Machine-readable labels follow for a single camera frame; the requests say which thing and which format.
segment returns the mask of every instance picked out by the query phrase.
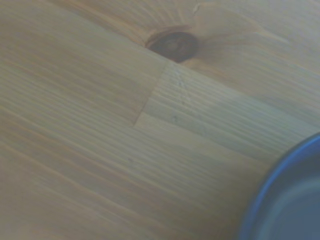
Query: blue bowl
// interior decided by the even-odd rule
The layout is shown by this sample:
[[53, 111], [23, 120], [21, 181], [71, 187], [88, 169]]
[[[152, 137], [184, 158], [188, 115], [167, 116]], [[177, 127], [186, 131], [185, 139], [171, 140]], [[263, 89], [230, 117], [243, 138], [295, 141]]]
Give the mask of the blue bowl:
[[320, 240], [320, 134], [291, 149], [249, 205], [237, 240]]

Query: light wood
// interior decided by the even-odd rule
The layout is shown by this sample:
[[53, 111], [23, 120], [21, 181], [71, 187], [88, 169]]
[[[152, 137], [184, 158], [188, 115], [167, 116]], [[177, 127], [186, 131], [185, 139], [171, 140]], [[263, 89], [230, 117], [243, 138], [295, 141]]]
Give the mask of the light wood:
[[[0, 238], [230, 240], [320, 127], [317, 0], [0, 0]], [[157, 31], [201, 39], [176, 64]]]

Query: wooden plank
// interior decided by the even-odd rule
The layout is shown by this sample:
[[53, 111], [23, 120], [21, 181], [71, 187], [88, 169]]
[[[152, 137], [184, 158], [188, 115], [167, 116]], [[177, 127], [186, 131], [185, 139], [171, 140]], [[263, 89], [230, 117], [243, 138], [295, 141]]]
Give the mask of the wooden plank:
[[35, 84], [135, 122], [165, 59], [43, 1], [4, 1], [1, 8], [7, 66]]

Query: wood knot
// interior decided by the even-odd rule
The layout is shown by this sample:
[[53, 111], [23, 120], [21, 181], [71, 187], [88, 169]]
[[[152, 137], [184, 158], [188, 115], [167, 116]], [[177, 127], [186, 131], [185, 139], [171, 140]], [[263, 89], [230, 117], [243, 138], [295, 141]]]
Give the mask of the wood knot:
[[146, 48], [176, 63], [194, 57], [199, 48], [198, 39], [187, 32], [159, 33], [151, 37]]

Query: pine wood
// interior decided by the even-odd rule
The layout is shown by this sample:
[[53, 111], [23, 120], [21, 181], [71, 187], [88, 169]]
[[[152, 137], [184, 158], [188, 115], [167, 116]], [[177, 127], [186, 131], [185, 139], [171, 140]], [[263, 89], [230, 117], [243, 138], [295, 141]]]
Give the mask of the pine wood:
[[[230, 240], [319, 131], [317, 0], [0, 0], [0, 238]], [[157, 31], [201, 39], [176, 64]]]

